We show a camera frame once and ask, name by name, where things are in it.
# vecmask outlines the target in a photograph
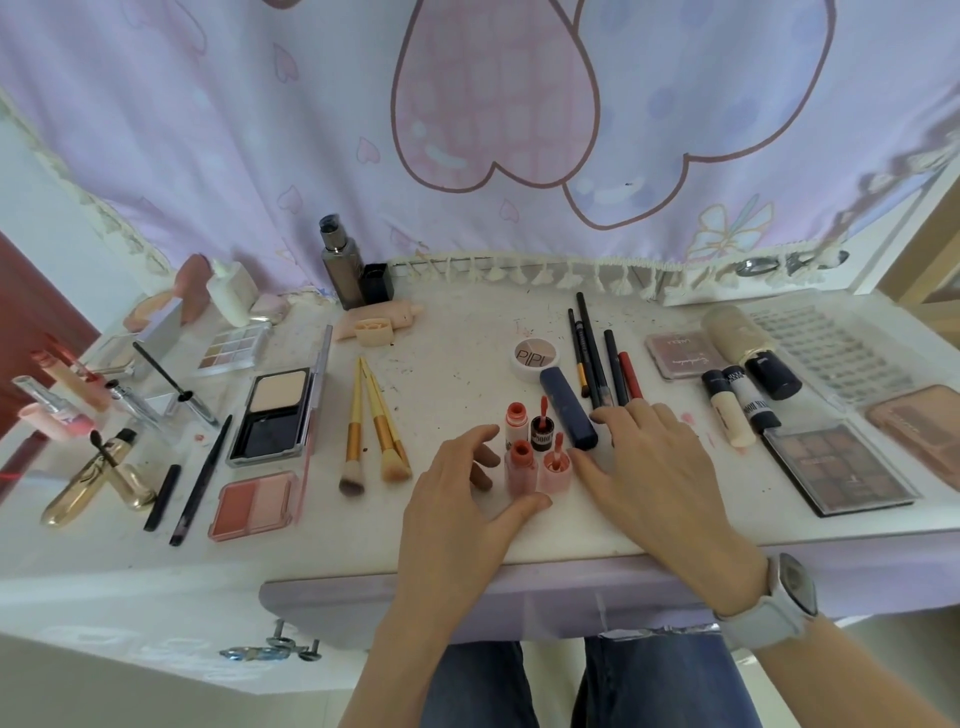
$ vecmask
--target watch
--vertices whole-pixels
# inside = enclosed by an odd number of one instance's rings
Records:
[[[739,647],[757,650],[802,637],[819,614],[813,580],[790,554],[770,558],[767,588],[770,593],[746,612],[726,618],[714,613],[724,637]]]

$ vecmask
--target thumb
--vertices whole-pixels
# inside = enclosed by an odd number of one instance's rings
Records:
[[[546,493],[531,493],[517,498],[503,513],[493,519],[491,529],[496,534],[497,540],[502,540],[504,550],[516,538],[516,534],[525,523],[551,505],[553,501]]]
[[[592,457],[576,448],[571,448],[567,453],[573,462],[574,472],[594,500],[599,499],[610,490],[610,476],[600,470],[600,466],[596,464]]]

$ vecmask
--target jeans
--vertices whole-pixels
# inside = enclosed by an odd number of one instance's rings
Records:
[[[719,635],[586,643],[590,728],[761,728]],[[519,643],[452,644],[420,728],[494,726],[538,726]]]

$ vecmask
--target brown outline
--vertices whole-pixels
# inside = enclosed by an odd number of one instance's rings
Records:
[[[464,187],[463,189],[456,189],[451,187],[440,187],[436,184],[431,184],[425,182],[419,178],[414,171],[410,169],[410,166],[407,164],[407,160],[403,157],[403,152],[400,150],[400,140],[397,137],[396,133],[396,87],[399,84],[400,80],[400,69],[403,67],[403,61],[407,56],[407,47],[410,45],[410,36],[413,35],[414,25],[417,23],[417,18],[420,16],[420,8],[423,6],[423,0],[417,0],[417,5],[414,7],[413,13],[410,15],[410,22],[407,24],[407,32],[403,36],[403,44],[400,46],[400,54],[396,60],[396,71],[394,71],[394,85],[390,91],[390,126],[394,133],[394,146],[396,147],[396,155],[400,157],[400,163],[403,165],[403,168],[407,171],[407,174],[410,175],[414,180],[422,184],[424,187],[429,187],[430,189],[435,189],[439,192],[449,192],[451,194],[463,194],[465,192],[475,192],[484,186],[487,182],[490,181],[493,173],[497,170],[502,172],[504,175],[509,177],[514,182],[518,182],[527,187],[534,187],[535,189],[551,189],[553,187],[559,187],[561,184],[566,186],[566,183],[573,179],[573,177],[583,168],[584,164],[587,163],[587,159],[590,156],[590,153],[593,151],[593,145],[596,143],[597,135],[600,132],[600,86],[597,84],[596,75],[593,73],[593,65],[590,63],[590,57],[587,55],[587,49],[584,47],[583,42],[580,40],[580,36],[577,35],[576,29],[570,23],[569,18],[566,16],[564,9],[560,7],[558,0],[547,0],[551,6],[553,6],[554,12],[557,16],[560,17],[563,24],[566,26],[566,31],[570,33],[570,38],[573,40],[573,44],[577,47],[577,51],[580,53],[580,57],[584,61],[584,66],[587,67],[587,76],[590,79],[590,86],[593,88],[593,134],[590,136],[590,143],[587,145],[587,148],[584,151],[584,155],[581,157],[580,161],[568,174],[561,177],[559,180],[554,182],[548,182],[543,184],[537,184],[534,182],[529,182],[523,178],[518,177],[517,175],[508,172],[504,167],[500,166],[500,163],[497,161],[491,162],[490,170],[487,172],[486,176],[478,182],[473,187]],[[580,5],[583,5],[585,0],[579,0]],[[575,13],[575,17],[579,16],[580,10],[579,7]]]
[[[581,13],[581,9],[583,8],[584,2],[586,2],[586,0],[580,0],[580,3],[577,6],[577,11],[573,16],[574,29],[576,30],[578,37],[580,33],[580,13]],[[739,159],[741,157],[746,157],[747,155],[751,155],[753,152],[757,152],[760,149],[763,149],[763,147],[767,146],[768,144],[772,144],[774,141],[776,141],[780,137],[780,135],[783,134],[789,128],[789,126],[793,124],[794,121],[796,121],[797,117],[800,116],[800,112],[804,110],[804,106],[806,106],[806,102],[810,98],[810,94],[813,93],[813,87],[817,84],[817,81],[820,79],[820,74],[824,69],[824,64],[827,62],[827,53],[829,52],[830,46],[833,43],[833,33],[836,30],[837,10],[836,10],[835,0],[824,0],[824,3],[827,6],[827,39],[824,42],[824,52],[821,54],[820,60],[817,62],[817,68],[813,72],[813,78],[810,79],[810,85],[806,89],[804,98],[801,99],[799,105],[797,106],[797,109],[793,112],[793,114],[791,114],[790,118],[787,119],[786,122],[784,122],[783,126],[781,126],[773,134],[768,136],[766,139],[763,139],[762,141],[758,142],[754,146],[748,147],[747,149],[741,149],[739,152],[732,152],[728,155],[721,155],[720,157],[700,157],[698,155],[691,155],[684,152],[684,169],[680,173],[680,178],[677,180],[677,185],[673,188],[673,191],[671,191],[670,194],[667,195],[666,198],[664,198],[663,201],[660,202],[657,206],[651,207],[643,214],[638,215],[637,217],[632,217],[629,220],[624,220],[623,222],[614,223],[612,225],[597,225],[596,223],[590,222],[589,219],[584,215],[584,213],[581,212],[580,209],[573,202],[573,197],[570,194],[570,189],[567,186],[566,182],[564,182],[564,195],[566,196],[566,201],[569,203],[570,208],[573,210],[574,214],[576,214],[576,216],[580,218],[581,222],[584,223],[584,225],[587,225],[588,227],[593,228],[594,230],[599,230],[599,231],[615,230],[616,228],[623,228],[626,225],[632,225],[633,223],[639,222],[640,220],[648,218],[651,215],[657,214],[664,207],[666,207],[671,202],[673,202],[673,198],[675,198],[678,194],[680,194],[681,187],[683,187],[684,182],[686,182],[686,174],[689,171],[690,162],[699,161],[699,162],[702,162],[703,164],[713,164],[714,162],[718,162],[718,161],[730,161],[731,159]],[[598,125],[599,125],[599,122],[600,122],[600,117],[598,115],[597,116]]]

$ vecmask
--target yellow makeup brush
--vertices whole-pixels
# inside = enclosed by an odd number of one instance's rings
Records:
[[[376,380],[376,375],[371,371],[366,359],[363,361],[363,366],[366,367],[367,376],[369,376],[373,382],[373,389],[376,390],[377,396],[380,397],[380,406],[383,407],[383,412],[387,416],[387,425],[390,427],[390,439],[394,441],[396,454],[400,456],[403,464],[407,466],[407,470],[410,471],[408,474],[409,477],[413,474],[413,471],[410,470],[410,460],[407,459],[407,451],[403,448],[403,443],[400,442],[400,435],[397,433],[396,425],[394,424],[394,416],[390,413],[390,407],[387,405],[387,401],[383,399],[383,390],[380,389],[380,382]]]
[[[394,441],[390,436],[390,425],[387,424],[387,413],[380,404],[376,385],[370,378],[370,370],[366,361],[361,357],[364,382],[367,385],[367,396],[370,399],[370,411],[373,414],[373,428],[376,430],[376,439],[380,441],[380,477],[388,483],[399,483],[410,476],[410,472],[403,464],[403,459],[394,449]]]
[[[353,375],[353,405],[350,407],[350,424],[347,428],[347,462],[340,476],[340,492],[345,496],[362,496],[364,493],[363,468],[360,467],[360,448],[363,447],[363,369],[357,359]]]

